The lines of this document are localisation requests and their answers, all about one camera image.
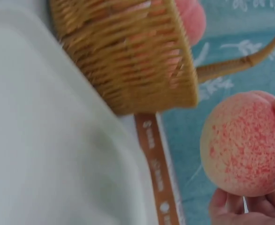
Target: peach fuzz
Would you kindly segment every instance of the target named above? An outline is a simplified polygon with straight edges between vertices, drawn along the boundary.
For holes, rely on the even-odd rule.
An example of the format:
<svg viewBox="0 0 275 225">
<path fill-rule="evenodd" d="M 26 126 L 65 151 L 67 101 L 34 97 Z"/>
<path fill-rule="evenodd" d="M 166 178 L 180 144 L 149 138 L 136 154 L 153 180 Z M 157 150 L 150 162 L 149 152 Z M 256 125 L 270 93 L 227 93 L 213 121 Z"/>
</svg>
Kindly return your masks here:
<svg viewBox="0 0 275 225">
<path fill-rule="evenodd" d="M 228 193 L 255 197 L 275 190 L 275 96 L 238 93 L 205 121 L 200 152 L 210 180 Z"/>
</svg>

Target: pink peach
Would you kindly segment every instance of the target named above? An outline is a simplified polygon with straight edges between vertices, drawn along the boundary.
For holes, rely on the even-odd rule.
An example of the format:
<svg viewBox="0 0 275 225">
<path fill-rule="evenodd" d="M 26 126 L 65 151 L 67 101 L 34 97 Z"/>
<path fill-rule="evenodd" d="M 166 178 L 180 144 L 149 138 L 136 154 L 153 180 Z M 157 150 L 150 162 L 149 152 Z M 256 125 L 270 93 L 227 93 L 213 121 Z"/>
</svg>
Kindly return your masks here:
<svg viewBox="0 0 275 225">
<path fill-rule="evenodd" d="M 200 152 L 210 180 L 228 193 L 255 197 L 275 190 L 275 96 L 238 93 L 205 121 Z"/>
</svg>

